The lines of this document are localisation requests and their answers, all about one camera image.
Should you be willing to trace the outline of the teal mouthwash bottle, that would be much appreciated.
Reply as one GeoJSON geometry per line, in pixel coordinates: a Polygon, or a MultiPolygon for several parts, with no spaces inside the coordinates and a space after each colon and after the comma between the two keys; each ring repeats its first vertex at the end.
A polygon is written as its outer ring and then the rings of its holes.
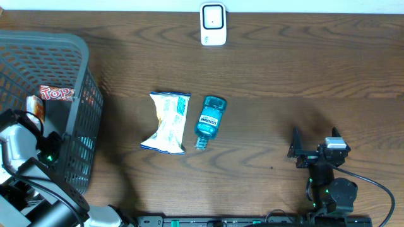
{"type": "Polygon", "coordinates": [[[226,108],[227,102],[223,98],[205,97],[201,114],[194,129],[198,137],[194,146],[196,149],[205,150],[208,141],[216,138],[226,108]]]}

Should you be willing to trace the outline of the cream snack bag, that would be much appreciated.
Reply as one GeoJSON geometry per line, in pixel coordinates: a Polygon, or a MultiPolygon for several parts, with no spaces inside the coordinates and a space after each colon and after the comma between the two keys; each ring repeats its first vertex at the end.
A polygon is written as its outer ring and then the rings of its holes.
{"type": "Polygon", "coordinates": [[[166,154],[184,154],[182,139],[191,94],[151,92],[150,97],[156,107],[158,128],[140,147],[166,154]]]}

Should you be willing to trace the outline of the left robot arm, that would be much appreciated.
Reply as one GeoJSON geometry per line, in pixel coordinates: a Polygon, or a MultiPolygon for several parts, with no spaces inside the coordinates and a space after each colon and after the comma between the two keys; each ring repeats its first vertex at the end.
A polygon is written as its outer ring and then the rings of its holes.
{"type": "Polygon", "coordinates": [[[1,114],[2,226],[137,226],[119,208],[83,197],[93,141],[32,122],[33,113],[1,114]]]}

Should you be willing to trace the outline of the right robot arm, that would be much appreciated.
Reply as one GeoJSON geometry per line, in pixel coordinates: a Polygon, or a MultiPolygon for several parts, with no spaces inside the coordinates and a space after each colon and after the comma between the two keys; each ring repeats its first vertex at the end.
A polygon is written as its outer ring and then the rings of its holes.
{"type": "Polygon", "coordinates": [[[337,128],[332,135],[318,144],[315,150],[305,150],[298,130],[292,133],[287,156],[296,159],[297,168],[307,168],[309,179],[306,196],[316,212],[324,215],[346,215],[353,211],[357,184],[346,178],[335,178],[334,170],[344,164],[351,151],[337,128]]]}

